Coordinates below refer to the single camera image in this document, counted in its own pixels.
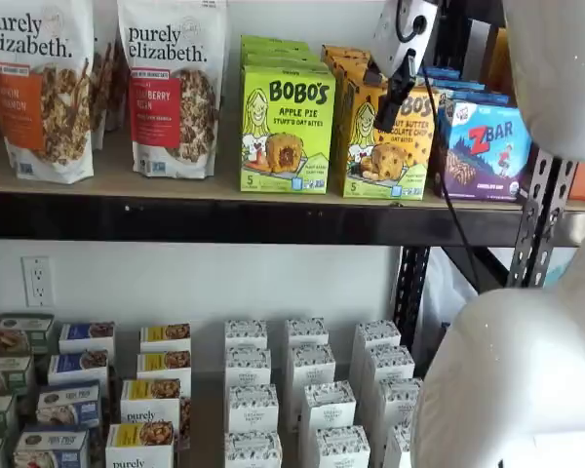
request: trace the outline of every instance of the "granola in bag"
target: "granola in bag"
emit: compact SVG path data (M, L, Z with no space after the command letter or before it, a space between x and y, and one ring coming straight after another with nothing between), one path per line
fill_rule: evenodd
M92 176L91 0L0 0L0 123L18 177Z
M214 172L225 62L226 0L119 0L131 70L134 170L204 178Z

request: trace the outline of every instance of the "snack package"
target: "snack package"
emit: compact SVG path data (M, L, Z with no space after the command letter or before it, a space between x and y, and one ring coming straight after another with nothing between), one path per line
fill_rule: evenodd
M327 190L334 79L327 71L246 65L241 190Z
M19 178L94 174L93 24L91 0L0 0L0 125Z
M93 0L93 4L95 50L91 73L91 140L93 149L102 149L114 70L117 4L108 0Z
M119 27L131 70L134 170L212 176L227 2L119 0Z

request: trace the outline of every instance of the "bobo's apple pie box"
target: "bobo's apple pie box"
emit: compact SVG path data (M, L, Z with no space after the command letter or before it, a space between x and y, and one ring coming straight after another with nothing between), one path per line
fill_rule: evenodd
M241 190L326 192L335 81L325 68L246 65Z

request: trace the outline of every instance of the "black cable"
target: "black cable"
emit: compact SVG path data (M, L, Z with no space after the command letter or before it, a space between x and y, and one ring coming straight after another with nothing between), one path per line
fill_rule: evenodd
M437 131L439 128L440 122L438 122L438 112L436 111L436 102L433 100L433 93L431 91L431 85L429 84L429 77L427 76L427 69L425 68L424 60L422 60L420 62L420 68L422 68L422 74L425 77L425 87L427 88L427 93L429 94L429 100L431 101L431 111L433 112L433 121L434 121L435 128ZM440 174L440 184L442 185L442 193L445 196L445 200L447 201L448 210L450 211L450 215L452 216L452 220L455 223L455 227L457 228L457 231L459 232L459 236L461 237L461 242L463 243L464 248L466 249L466 254L468 255L468 260L470 261L470 266L472 267L473 278L475 281L475 284L473 286L475 287L475 290L477 291L477 293L479 293L479 291L481 290L481 283L479 281L479 274L477 273L477 268L475 265L475 255L473 253L472 246L470 245L470 243L468 242L468 239L466 238L466 233L464 232L464 229L461 226L459 219L457 218L457 212L455 211L455 208L452 205L452 201L450 200L449 191L447 190L447 184L445 183L444 171L438 171L438 173Z

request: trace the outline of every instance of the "granola bag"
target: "granola bag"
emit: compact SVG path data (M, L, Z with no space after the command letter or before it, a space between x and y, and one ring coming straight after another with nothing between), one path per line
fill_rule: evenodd
M0 124L19 178L92 176L91 0L0 0Z
M226 53L225 0L119 0L131 70L134 170L204 178L215 166Z
M93 4L95 49L91 72L91 133L93 149L102 149L115 59L117 3L93 0Z

